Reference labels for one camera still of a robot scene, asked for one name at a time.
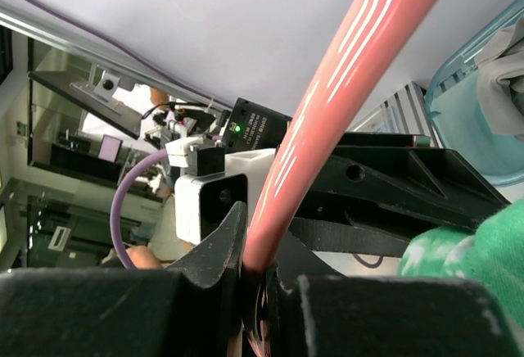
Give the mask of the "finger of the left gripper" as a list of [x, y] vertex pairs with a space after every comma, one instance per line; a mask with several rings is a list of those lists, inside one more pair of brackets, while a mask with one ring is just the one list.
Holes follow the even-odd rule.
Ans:
[[290, 233], [312, 251], [400, 258], [413, 239], [413, 230], [390, 220], [350, 219], [348, 224], [294, 218]]
[[423, 135], [345, 133], [297, 216], [356, 224], [401, 221], [416, 228], [475, 230], [509, 202], [455, 150]]

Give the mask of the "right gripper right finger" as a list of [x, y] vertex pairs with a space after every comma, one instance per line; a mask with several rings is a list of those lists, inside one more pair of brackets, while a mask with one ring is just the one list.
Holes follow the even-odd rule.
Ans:
[[523, 331], [476, 282], [346, 277], [287, 234], [268, 273], [273, 356], [521, 356]]

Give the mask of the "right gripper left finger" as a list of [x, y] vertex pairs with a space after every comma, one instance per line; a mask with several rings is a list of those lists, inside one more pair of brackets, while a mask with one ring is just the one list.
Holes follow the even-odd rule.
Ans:
[[4, 356], [239, 356], [246, 205], [167, 269], [1, 276]]

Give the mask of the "green tie-dye trousers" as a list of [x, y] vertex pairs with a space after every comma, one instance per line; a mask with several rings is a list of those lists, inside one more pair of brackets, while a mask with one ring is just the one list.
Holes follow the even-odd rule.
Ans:
[[401, 277], [466, 278], [483, 285], [523, 325], [523, 200], [484, 220], [476, 232], [439, 227], [415, 237]]

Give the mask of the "pink hanger with green trousers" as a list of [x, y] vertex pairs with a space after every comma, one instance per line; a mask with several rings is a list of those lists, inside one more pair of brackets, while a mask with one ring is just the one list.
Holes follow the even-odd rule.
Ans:
[[354, 0], [277, 151], [248, 229], [242, 267], [262, 274], [312, 182], [382, 75], [437, 0]]

